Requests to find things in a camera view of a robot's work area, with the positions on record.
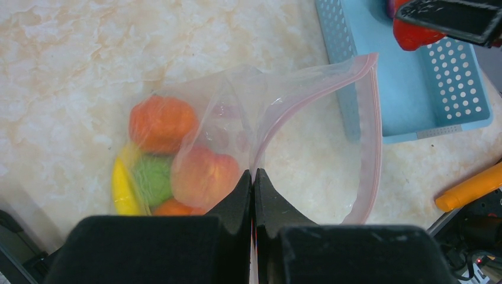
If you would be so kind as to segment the orange fruit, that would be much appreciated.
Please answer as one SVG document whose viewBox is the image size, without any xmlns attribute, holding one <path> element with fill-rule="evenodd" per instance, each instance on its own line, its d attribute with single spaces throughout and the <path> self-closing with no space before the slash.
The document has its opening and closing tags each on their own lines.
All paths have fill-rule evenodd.
<svg viewBox="0 0 502 284">
<path fill-rule="evenodd" d="M 178 98 L 153 95 L 135 105 L 128 123 L 129 138 L 141 150 L 175 154 L 185 140 L 192 140 L 199 127 L 193 107 Z"/>
<path fill-rule="evenodd" d="M 207 213 L 207 210 L 187 206 L 175 198 L 170 198 L 159 205 L 153 212 L 153 216 L 200 216 Z"/>
</svg>

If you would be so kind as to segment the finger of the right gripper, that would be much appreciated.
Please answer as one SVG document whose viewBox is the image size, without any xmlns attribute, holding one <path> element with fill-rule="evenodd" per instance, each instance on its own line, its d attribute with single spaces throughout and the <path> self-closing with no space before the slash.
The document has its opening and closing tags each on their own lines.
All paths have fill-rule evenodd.
<svg viewBox="0 0 502 284">
<path fill-rule="evenodd" d="M 483 48 L 501 47 L 501 1 L 408 1 L 394 18 Z"/>
</svg>

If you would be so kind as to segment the clear zip top bag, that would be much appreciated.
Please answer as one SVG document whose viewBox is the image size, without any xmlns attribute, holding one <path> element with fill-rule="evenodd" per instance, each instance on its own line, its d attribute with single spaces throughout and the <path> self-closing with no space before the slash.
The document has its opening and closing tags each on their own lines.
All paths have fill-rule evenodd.
<svg viewBox="0 0 502 284">
<path fill-rule="evenodd" d="M 345 122 L 359 134 L 362 165 L 357 195 L 343 222 L 362 223 L 373 208 L 381 170 L 377 63 L 378 55 L 371 53 L 286 76 L 263 73 L 253 66 L 239 66 L 169 85 L 149 97 L 171 96 L 189 103 L 199 119 L 195 137 L 185 140 L 175 154 L 139 149 L 143 155 L 175 159 L 179 153 L 203 146 L 234 157 L 242 171 L 249 170 L 255 177 L 267 146 L 287 121 L 318 99 L 347 93 L 351 104 L 342 111 L 349 114 Z"/>
</svg>

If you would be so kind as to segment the yellow banana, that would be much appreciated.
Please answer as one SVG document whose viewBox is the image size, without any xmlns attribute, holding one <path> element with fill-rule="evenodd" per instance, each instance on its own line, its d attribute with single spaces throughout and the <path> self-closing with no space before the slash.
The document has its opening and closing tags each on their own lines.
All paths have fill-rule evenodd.
<svg viewBox="0 0 502 284">
<path fill-rule="evenodd" d="M 117 154 L 111 174 L 111 195 L 118 215 L 149 216 L 150 209 L 141 197 L 132 169 L 142 157 L 134 143 L 127 143 Z"/>
</svg>

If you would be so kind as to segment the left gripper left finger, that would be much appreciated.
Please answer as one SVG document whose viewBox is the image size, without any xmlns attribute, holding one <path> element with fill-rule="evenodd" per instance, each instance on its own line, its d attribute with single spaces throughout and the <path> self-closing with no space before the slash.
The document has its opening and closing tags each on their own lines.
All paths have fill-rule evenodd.
<svg viewBox="0 0 502 284">
<path fill-rule="evenodd" d="M 71 231 L 46 283 L 248 283 L 251 174 L 202 216 L 92 216 Z"/>
</svg>

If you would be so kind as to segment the peach fruit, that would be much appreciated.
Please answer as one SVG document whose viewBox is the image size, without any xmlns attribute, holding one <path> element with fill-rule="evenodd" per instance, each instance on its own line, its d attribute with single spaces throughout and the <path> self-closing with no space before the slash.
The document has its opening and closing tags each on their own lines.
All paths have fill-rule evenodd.
<svg viewBox="0 0 502 284">
<path fill-rule="evenodd" d="M 187 206 L 209 210 L 232 192 L 242 173 L 234 157 L 195 146 L 173 160 L 172 193 Z"/>
</svg>

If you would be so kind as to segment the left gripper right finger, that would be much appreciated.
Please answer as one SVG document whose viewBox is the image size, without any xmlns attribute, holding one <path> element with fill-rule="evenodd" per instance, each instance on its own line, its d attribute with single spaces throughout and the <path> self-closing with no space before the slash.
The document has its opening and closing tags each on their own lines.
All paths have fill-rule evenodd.
<svg viewBox="0 0 502 284">
<path fill-rule="evenodd" d="M 318 225 L 253 184 L 259 283 L 454 283 L 438 244 L 411 225 Z"/>
</svg>

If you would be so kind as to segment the green apple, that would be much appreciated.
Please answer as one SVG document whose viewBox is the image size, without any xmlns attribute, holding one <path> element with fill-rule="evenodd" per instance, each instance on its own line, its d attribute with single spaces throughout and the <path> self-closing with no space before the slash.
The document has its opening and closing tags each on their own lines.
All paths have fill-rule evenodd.
<svg viewBox="0 0 502 284">
<path fill-rule="evenodd" d="M 141 156 L 133 167 L 133 177 L 144 202 L 157 207 L 171 198 L 172 156 Z"/>
</svg>

